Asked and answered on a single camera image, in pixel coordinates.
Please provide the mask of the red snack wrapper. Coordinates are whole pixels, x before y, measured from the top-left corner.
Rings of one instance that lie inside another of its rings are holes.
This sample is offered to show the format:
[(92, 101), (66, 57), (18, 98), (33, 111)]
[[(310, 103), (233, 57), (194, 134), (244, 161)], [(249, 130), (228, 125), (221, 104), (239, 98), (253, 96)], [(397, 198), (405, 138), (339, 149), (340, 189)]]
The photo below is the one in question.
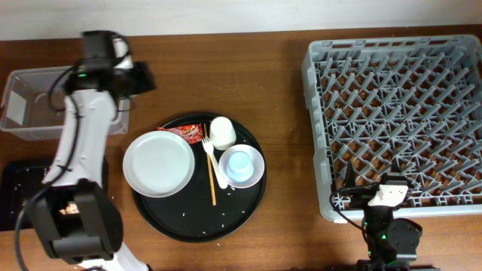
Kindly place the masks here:
[(200, 123), (189, 124), (184, 126), (175, 126), (172, 128), (158, 127), (157, 131), (166, 131), (182, 137), (189, 145), (200, 142), (203, 137), (203, 127)]

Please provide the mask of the white dinner plate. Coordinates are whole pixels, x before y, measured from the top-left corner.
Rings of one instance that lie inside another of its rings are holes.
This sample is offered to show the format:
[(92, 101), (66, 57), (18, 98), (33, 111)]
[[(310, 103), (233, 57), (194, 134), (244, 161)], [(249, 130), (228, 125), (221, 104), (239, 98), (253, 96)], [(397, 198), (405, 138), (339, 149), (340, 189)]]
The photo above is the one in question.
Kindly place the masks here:
[(152, 198), (172, 196), (190, 181), (196, 162), (191, 146), (179, 135), (153, 131), (127, 148), (124, 177), (135, 192)]

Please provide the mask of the rice and food scraps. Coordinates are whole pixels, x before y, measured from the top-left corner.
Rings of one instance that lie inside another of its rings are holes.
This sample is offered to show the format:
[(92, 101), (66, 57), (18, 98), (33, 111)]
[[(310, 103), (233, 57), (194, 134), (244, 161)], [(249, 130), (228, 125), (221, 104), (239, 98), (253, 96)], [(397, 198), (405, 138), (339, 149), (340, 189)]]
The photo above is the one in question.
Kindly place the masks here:
[(79, 213), (78, 206), (75, 202), (68, 202), (67, 206), (59, 210), (61, 215), (75, 215)]

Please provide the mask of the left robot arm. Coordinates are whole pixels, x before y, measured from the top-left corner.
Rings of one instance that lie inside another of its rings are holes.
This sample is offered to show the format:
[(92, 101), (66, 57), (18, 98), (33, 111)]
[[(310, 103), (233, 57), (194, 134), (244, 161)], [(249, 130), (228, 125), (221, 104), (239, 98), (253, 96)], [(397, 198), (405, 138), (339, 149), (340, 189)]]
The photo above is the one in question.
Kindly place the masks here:
[(113, 31), (83, 32), (84, 55), (63, 72), (63, 131), (43, 188), (25, 205), (15, 225), (17, 262), (20, 226), (27, 217), (51, 259), (85, 270), (149, 270), (124, 243), (121, 214), (103, 189), (102, 166), (112, 121), (121, 99), (155, 89), (146, 62), (134, 62), (128, 40)]

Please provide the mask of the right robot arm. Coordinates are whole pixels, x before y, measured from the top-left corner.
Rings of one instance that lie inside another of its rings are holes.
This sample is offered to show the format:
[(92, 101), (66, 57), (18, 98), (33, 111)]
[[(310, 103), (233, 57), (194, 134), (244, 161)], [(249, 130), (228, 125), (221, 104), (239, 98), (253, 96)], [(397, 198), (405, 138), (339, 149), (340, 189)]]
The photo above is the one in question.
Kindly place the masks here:
[(368, 259), (358, 260), (357, 270), (409, 270), (416, 260), (416, 248), (423, 228), (394, 212), (405, 205), (413, 185), (394, 165), (378, 182), (367, 186), (355, 184), (355, 171), (347, 164), (343, 182), (350, 206), (363, 211), (362, 235), (368, 246)]

